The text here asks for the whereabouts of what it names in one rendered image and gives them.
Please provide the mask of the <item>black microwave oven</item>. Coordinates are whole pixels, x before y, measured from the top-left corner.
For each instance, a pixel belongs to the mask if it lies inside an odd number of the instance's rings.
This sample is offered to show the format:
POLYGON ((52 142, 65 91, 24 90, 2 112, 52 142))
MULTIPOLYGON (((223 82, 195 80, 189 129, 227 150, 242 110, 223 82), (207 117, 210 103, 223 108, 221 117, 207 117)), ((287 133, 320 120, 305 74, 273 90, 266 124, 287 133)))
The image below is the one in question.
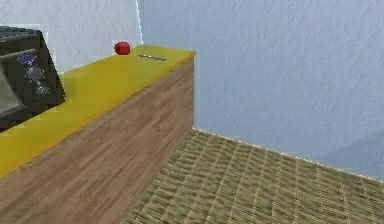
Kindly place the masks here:
POLYGON ((0 26, 0 133, 64 102, 42 32, 0 26))

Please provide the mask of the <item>red apple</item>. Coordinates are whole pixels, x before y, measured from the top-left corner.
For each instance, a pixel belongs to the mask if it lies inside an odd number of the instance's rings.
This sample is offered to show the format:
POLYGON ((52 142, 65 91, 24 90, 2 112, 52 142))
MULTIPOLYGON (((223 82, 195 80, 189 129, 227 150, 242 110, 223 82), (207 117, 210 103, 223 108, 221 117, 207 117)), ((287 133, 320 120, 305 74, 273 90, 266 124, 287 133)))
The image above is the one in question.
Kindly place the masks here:
POLYGON ((115 44, 114 50, 118 55, 128 55, 130 53, 130 45, 128 42, 121 41, 115 44))

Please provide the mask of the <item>yellow-topped wooden counter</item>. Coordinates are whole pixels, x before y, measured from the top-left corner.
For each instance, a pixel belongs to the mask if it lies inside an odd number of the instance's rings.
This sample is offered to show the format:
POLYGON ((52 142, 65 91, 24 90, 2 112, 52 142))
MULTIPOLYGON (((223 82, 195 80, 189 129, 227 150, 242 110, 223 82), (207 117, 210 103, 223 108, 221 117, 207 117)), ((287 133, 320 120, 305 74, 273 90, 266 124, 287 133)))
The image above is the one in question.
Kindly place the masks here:
POLYGON ((0 134, 0 224, 119 224, 192 129, 194 56, 144 45, 62 74, 64 104, 0 134))

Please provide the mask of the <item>thin grey knife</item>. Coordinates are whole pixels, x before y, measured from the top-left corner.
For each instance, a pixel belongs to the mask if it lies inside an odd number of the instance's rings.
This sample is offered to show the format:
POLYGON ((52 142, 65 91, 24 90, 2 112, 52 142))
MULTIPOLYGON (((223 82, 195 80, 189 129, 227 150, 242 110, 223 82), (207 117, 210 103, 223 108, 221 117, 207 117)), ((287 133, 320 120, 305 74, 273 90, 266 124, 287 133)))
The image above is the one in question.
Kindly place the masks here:
POLYGON ((139 54, 139 57, 149 58, 149 59, 159 60, 159 61, 166 61, 167 60, 164 57, 152 56, 152 55, 148 55, 148 54, 139 54))

